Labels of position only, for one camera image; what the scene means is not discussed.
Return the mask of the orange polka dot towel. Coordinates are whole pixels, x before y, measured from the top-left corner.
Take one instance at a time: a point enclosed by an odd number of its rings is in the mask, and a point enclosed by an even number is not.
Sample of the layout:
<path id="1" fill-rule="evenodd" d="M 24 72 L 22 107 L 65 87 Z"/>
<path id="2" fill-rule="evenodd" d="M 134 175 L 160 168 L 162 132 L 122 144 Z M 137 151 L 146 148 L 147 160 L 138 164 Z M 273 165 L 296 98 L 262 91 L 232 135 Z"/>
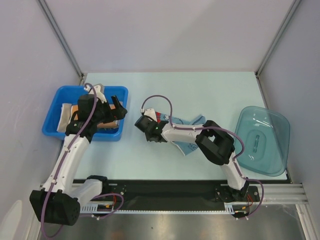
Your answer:
<path id="1" fill-rule="evenodd" d="M 72 105 L 71 106 L 71 116 L 73 116 L 74 115 L 74 113 L 76 112 L 76 111 L 78 111 L 78 105 Z"/>

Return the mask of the light blue Doraemon towel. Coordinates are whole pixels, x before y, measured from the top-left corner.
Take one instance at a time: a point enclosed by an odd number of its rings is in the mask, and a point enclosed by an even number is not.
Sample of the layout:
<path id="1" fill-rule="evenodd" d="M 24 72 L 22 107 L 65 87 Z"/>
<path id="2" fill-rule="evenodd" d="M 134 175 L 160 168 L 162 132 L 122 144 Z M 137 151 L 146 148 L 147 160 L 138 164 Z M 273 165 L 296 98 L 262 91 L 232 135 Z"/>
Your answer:
<path id="1" fill-rule="evenodd" d="M 158 122 L 160 121 L 169 121 L 169 115 L 166 115 L 164 113 L 155 112 L 156 119 Z M 206 118 L 204 115 L 198 115 L 192 120 L 185 120 L 179 117 L 172 117 L 172 123 L 173 124 L 180 124 L 180 125 L 203 125 L 206 122 Z M 184 156 L 187 156 L 191 154 L 192 152 L 196 151 L 198 149 L 198 146 L 195 143 L 188 143 L 188 142 L 182 142 L 182 141 L 173 141 L 171 142 L 173 145 L 175 145 Z"/>

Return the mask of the teal beige Doraemon towel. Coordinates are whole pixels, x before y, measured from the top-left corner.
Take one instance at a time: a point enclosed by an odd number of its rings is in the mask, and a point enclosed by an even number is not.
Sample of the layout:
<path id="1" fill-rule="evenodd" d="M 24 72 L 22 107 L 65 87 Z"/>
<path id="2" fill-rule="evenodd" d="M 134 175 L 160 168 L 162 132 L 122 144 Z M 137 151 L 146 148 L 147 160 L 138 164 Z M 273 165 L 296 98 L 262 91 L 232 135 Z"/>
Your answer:
<path id="1" fill-rule="evenodd" d="M 56 131 L 58 133 L 64 133 L 66 131 L 67 125 L 71 121 L 71 103 L 63 103 L 61 107 L 60 119 L 57 125 Z"/>

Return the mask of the yellow white towel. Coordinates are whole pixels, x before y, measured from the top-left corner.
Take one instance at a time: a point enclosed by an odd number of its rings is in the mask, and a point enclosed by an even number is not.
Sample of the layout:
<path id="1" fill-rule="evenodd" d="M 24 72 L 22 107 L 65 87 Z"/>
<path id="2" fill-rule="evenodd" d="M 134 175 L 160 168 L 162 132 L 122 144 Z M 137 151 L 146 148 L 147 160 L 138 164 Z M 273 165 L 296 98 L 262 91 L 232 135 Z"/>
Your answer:
<path id="1" fill-rule="evenodd" d="M 114 120 L 112 122 L 106 122 L 106 123 L 99 123 L 97 125 L 97 128 L 99 130 L 111 130 L 111 129 L 117 129 L 119 127 L 119 121 L 118 120 Z"/>

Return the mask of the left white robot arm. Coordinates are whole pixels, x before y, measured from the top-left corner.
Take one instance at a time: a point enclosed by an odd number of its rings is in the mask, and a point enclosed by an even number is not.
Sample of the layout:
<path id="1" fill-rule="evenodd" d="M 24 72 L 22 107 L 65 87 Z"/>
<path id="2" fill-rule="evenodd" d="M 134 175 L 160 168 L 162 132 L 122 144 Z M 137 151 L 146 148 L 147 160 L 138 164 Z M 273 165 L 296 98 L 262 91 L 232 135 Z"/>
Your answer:
<path id="1" fill-rule="evenodd" d="M 37 219 L 43 223 L 72 226 L 80 216 L 81 207 L 95 197 L 105 200 L 111 187 L 105 176 L 90 175 L 73 190 L 72 185 L 80 161 L 98 130 L 98 124 L 122 120 L 127 110 L 117 96 L 111 96 L 110 107 L 104 96 L 85 94 L 77 101 L 77 118 L 66 127 L 63 149 L 40 190 L 33 190 L 29 200 Z"/>

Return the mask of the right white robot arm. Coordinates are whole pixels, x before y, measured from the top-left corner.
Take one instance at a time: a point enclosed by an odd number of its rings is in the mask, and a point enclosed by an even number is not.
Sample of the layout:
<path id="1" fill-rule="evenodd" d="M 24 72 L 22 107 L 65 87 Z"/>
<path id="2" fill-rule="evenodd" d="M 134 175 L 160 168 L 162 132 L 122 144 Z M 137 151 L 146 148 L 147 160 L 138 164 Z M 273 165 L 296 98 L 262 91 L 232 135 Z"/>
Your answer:
<path id="1" fill-rule="evenodd" d="M 224 172 L 231 197 L 242 201 L 248 196 L 250 183 L 237 161 L 245 147 L 243 146 L 238 154 L 235 153 L 236 135 L 233 132 L 221 128 L 212 120 L 203 125 L 181 125 L 166 120 L 158 122 L 147 115 L 142 115 L 134 126 L 144 133 L 148 142 L 183 142 L 197 145 L 206 159 L 220 166 Z"/>

